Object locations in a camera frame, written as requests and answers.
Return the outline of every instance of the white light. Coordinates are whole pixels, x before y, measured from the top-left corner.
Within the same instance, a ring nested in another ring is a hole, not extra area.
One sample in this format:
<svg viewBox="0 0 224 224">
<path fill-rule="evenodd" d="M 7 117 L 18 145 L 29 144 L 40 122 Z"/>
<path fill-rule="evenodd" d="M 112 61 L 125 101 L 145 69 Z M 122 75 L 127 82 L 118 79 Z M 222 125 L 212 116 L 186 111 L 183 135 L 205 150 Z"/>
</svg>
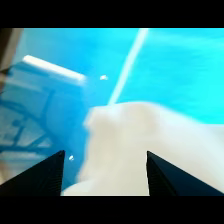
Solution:
<svg viewBox="0 0 224 224">
<path fill-rule="evenodd" d="M 86 78 L 84 75 L 82 75 L 78 72 L 74 72 L 74 71 L 71 71 L 67 68 L 63 68 L 61 66 L 52 64 L 52 63 L 47 62 L 47 61 L 44 61 L 42 59 L 35 58 L 31 55 L 26 55 L 23 58 L 23 62 L 25 62 L 27 64 L 30 64 L 30 65 L 33 65 L 33 66 L 36 66 L 38 68 L 50 71 L 50 72 L 57 73 L 58 75 L 62 75 L 62 76 L 66 76 L 68 78 L 76 79 L 78 81 L 84 81 L 85 78 Z"/>
<path fill-rule="evenodd" d="M 101 75 L 100 80 L 108 80 L 108 77 L 106 75 Z"/>
<path fill-rule="evenodd" d="M 120 96 L 121 91 L 124 88 L 124 85 L 127 81 L 128 73 L 130 72 L 134 64 L 135 58 L 137 57 L 142 47 L 142 44 L 144 43 L 145 38 L 147 37 L 148 31 L 149 31 L 149 28 L 139 29 L 137 37 L 134 41 L 134 44 L 132 45 L 131 50 L 128 53 L 128 56 L 126 57 L 118 82 L 108 102 L 109 105 L 116 103 L 118 97 Z"/>
<path fill-rule="evenodd" d="M 71 160 L 71 161 L 74 160 L 74 156 L 70 156 L 69 160 Z"/>
</svg>

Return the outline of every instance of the glossy blue surface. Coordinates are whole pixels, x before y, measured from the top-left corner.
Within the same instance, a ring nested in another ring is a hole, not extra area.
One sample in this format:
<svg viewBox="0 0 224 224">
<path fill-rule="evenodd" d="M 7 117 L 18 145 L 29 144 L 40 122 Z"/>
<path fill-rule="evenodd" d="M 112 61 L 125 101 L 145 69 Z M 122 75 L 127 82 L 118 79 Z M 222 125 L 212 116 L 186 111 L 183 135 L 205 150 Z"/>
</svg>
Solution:
<svg viewBox="0 0 224 224">
<path fill-rule="evenodd" d="M 1 110 L 4 125 L 14 128 L 5 134 L 7 144 L 21 145 L 19 138 L 25 138 L 25 134 L 17 136 L 18 126 L 22 125 L 15 124 L 23 122 L 28 133 L 42 131 L 32 141 L 41 135 L 49 139 L 50 149 L 44 149 L 45 154 L 64 148 L 63 188 L 74 183 L 83 161 L 87 136 L 83 120 L 91 107 L 107 105 L 137 32 L 138 29 L 23 32 L 8 73 L 11 82 L 6 81 L 1 95 L 1 106 L 7 108 L 5 112 Z M 87 82 L 77 86 L 53 79 L 47 72 L 22 63 L 25 55 L 84 74 Z M 150 29 L 118 102 L 157 102 L 205 123 L 224 123 L 223 73 L 224 29 Z M 100 80 L 102 75 L 107 75 L 108 80 Z M 26 150 L 39 151 L 39 147 L 29 145 L 29 138 L 23 141 Z"/>
</svg>

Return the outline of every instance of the white cloth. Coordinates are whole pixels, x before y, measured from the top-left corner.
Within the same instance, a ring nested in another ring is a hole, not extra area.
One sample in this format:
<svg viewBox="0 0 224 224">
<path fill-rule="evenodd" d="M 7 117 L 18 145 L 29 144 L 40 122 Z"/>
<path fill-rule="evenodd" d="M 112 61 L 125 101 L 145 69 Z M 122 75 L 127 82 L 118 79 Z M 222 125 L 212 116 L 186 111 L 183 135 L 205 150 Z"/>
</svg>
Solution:
<svg viewBox="0 0 224 224">
<path fill-rule="evenodd" d="M 95 107 L 85 127 L 79 182 L 62 195 L 149 195 L 147 151 L 224 192 L 223 128 L 146 102 Z"/>
</svg>

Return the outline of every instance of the white stripe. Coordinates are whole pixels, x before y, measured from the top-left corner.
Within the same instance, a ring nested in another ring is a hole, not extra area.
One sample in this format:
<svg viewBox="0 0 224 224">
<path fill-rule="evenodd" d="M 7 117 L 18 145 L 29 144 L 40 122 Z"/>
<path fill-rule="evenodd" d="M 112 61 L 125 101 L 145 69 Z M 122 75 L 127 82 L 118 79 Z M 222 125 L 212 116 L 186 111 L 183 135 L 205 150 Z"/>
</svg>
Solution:
<svg viewBox="0 0 224 224">
<path fill-rule="evenodd" d="M 36 66 L 38 68 L 44 69 L 44 70 L 48 70 L 50 72 L 54 72 L 57 73 L 58 75 L 62 75 L 62 76 L 66 76 L 72 79 L 77 79 L 78 81 L 84 81 L 85 80 L 85 76 L 78 73 L 78 72 L 74 72 L 71 71 L 67 68 L 63 68 L 61 66 L 52 64 L 50 62 L 44 61 L 42 59 L 39 58 L 35 58 L 33 56 L 30 55 L 26 55 L 23 58 L 23 62 Z"/>
<path fill-rule="evenodd" d="M 149 28 L 140 28 L 137 34 L 137 37 L 135 39 L 134 44 L 131 47 L 131 50 L 125 60 L 124 66 L 122 68 L 120 77 L 118 79 L 118 82 L 114 88 L 114 91 L 110 97 L 109 100 L 109 105 L 112 105 L 114 103 L 116 103 L 116 101 L 118 100 L 122 89 L 124 88 L 124 85 L 127 81 L 128 78 L 128 74 L 134 64 L 135 58 L 137 57 L 143 43 L 144 40 L 148 34 Z"/>
</svg>

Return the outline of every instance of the dark blue surface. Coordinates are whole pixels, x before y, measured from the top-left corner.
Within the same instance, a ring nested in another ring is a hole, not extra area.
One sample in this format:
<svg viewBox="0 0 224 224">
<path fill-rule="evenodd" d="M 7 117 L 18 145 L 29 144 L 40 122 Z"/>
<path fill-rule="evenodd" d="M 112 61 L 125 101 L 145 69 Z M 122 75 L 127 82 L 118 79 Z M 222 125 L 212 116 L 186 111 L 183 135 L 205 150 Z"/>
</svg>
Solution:
<svg viewBox="0 0 224 224">
<path fill-rule="evenodd" d="M 74 183 L 83 161 L 84 118 L 91 107 L 107 105 L 137 32 L 24 30 L 9 72 L 16 84 L 6 82 L 2 103 L 22 105 L 50 134 L 54 149 L 66 148 L 64 187 Z M 21 64 L 25 55 L 79 72 L 87 82 L 76 86 L 54 80 Z M 118 102 L 156 102 L 202 122 L 224 123 L 223 73 L 224 29 L 150 29 Z M 108 80 L 100 80 L 101 75 Z"/>
</svg>

